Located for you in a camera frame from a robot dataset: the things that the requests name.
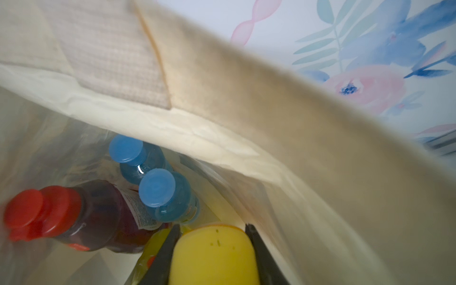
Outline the blue bottle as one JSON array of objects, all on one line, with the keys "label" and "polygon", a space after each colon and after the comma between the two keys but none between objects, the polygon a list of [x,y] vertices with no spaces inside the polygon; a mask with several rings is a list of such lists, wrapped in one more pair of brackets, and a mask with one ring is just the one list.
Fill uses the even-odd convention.
[{"label": "blue bottle", "polygon": [[139,185],[142,178],[153,169],[173,172],[159,146],[124,135],[117,135],[111,140],[109,155],[119,163],[122,176],[134,185]]},{"label": "blue bottle", "polygon": [[139,197],[154,220],[189,224],[197,219],[200,203],[188,180],[178,172],[153,169],[142,178]]}]

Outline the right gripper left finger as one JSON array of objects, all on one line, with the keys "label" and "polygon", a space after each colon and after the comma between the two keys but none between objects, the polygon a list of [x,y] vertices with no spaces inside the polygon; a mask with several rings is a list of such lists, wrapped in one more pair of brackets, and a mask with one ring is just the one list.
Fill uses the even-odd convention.
[{"label": "right gripper left finger", "polygon": [[139,285],[167,285],[171,271],[173,251],[181,237],[180,225],[171,228],[164,244],[158,251],[155,260],[148,269]]}]

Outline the yellow-green red cap bottle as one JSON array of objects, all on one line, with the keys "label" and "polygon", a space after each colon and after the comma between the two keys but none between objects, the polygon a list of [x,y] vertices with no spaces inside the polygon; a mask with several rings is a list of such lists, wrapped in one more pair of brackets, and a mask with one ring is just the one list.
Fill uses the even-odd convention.
[{"label": "yellow-green red cap bottle", "polygon": [[170,231],[170,228],[161,229],[148,240],[140,258],[133,268],[133,271],[125,282],[125,285],[138,285],[140,283],[148,269],[151,267]]}]

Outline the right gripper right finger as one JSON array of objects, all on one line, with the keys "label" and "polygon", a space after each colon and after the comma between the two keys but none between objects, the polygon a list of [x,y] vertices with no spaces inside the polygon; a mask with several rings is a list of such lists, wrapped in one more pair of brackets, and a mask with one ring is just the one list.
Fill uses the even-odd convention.
[{"label": "right gripper right finger", "polygon": [[254,251],[261,285],[290,285],[253,224],[245,225]]}]

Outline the dark red Fairy bottle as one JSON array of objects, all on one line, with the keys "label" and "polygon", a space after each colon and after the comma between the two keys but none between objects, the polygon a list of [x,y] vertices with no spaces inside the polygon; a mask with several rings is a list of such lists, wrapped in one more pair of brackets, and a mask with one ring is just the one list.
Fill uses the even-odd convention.
[{"label": "dark red Fairy bottle", "polygon": [[126,254],[142,252],[169,227],[149,215],[137,191],[105,180],[25,190],[7,203],[3,220],[14,242],[52,238],[78,251]]}]

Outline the cream shopping bag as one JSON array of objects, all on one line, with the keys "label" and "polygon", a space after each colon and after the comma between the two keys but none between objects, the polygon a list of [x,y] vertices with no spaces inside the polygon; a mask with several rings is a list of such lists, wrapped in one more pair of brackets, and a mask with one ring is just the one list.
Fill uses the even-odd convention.
[{"label": "cream shopping bag", "polygon": [[2,1],[1,208],[118,134],[293,285],[456,282],[454,1]]}]

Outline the yellow cap orange bottle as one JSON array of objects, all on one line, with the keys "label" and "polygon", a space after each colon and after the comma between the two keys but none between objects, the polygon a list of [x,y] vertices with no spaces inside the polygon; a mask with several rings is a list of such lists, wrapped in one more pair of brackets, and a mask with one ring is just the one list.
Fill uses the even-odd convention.
[{"label": "yellow cap orange bottle", "polygon": [[183,235],[173,250],[170,285],[258,285],[255,250],[234,226],[211,225]]}]

